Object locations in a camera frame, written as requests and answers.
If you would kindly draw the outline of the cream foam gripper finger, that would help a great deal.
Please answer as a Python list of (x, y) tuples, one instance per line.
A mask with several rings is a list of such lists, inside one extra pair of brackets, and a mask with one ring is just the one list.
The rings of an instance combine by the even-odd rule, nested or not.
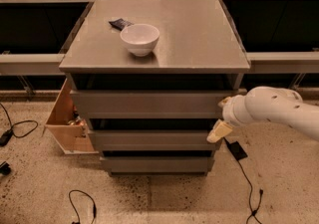
[(207, 141), (216, 143), (223, 137), (227, 136), (233, 131), (233, 127), (224, 120), (219, 119), (213, 126), (211, 132), (207, 136)]

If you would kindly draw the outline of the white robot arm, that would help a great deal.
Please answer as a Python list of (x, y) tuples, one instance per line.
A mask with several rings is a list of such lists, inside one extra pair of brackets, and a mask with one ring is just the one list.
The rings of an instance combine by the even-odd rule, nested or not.
[(227, 97), (218, 105), (222, 119), (208, 134), (206, 140), (210, 143), (229, 135), (235, 127), (260, 121), (285, 124), (319, 140), (319, 107), (305, 104), (293, 90), (256, 87), (245, 96)]

